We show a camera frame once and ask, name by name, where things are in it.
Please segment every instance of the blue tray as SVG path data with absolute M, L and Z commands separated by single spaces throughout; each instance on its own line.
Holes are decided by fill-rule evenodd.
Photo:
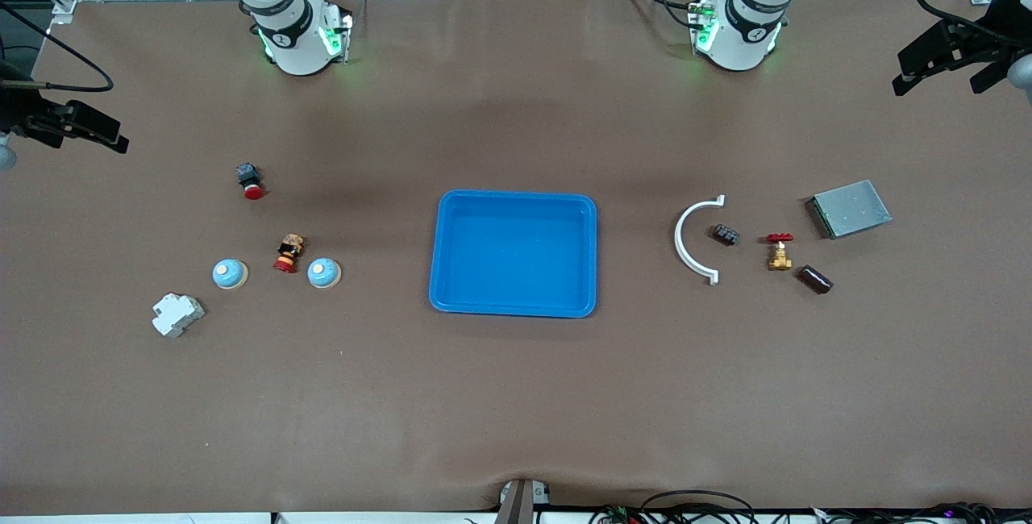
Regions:
M 598 211 L 578 194 L 453 190 L 441 198 L 430 304 L 581 319 L 594 310 Z

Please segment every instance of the brown tabletop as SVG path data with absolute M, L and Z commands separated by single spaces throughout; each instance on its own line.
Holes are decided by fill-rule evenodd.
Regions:
M 1032 109 L 973 69 L 894 97 L 933 22 L 912 0 L 791 17 L 731 73 L 641 0 L 370 0 L 350 65 L 291 78 L 235 2 L 83 3 L 58 33 L 132 143 L 19 139 L 0 175 L 0 510 L 479 509 L 516 477 L 563 503 L 1032 503 Z M 53 45 L 37 78 L 93 83 Z M 895 222 L 821 238 L 801 200 L 865 178 Z M 453 189 L 592 197 L 595 312 L 436 312 Z M 711 288 L 671 230 L 716 194 L 685 233 Z M 288 231 L 340 286 L 272 269 Z M 835 289 L 767 271 L 771 231 Z M 208 312 L 173 340 L 167 292 Z

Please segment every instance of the blue and white round object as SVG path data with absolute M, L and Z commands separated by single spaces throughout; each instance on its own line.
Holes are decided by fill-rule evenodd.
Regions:
M 309 266 L 309 282 L 317 289 L 332 289 L 341 282 L 341 265 L 328 257 L 320 257 Z
M 212 269 L 212 281 L 223 290 L 238 289 L 248 281 L 248 267 L 232 257 L 221 260 Z

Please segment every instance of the white curved handle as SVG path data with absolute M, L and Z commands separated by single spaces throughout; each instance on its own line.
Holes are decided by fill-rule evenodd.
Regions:
M 711 267 L 705 267 L 703 264 L 699 263 L 699 260 L 694 259 L 689 255 L 688 251 L 684 248 L 684 240 L 681 237 L 681 231 L 684 229 L 684 221 L 691 215 L 692 211 L 698 210 L 698 208 L 722 208 L 723 207 L 723 194 L 719 194 L 715 200 L 700 201 L 696 205 L 689 205 L 684 212 L 682 212 L 681 218 L 677 221 L 677 226 L 674 227 L 674 249 L 677 251 L 677 256 L 680 257 L 681 262 L 685 263 L 685 266 L 689 267 L 691 270 L 697 271 L 703 276 L 710 279 L 710 285 L 715 286 L 716 283 L 720 281 L 719 271 L 713 270 Z

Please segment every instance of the white robot mount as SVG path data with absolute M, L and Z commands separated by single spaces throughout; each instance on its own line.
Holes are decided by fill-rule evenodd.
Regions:
M 689 14 L 691 43 L 715 65 L 748 71 L 763 61 L 781 31 L 792 0 L 700 0 Z
M 291 75 L 347 61 L 352 18 L 326 0 L 240 0 L 258 24 L 266 57 Z

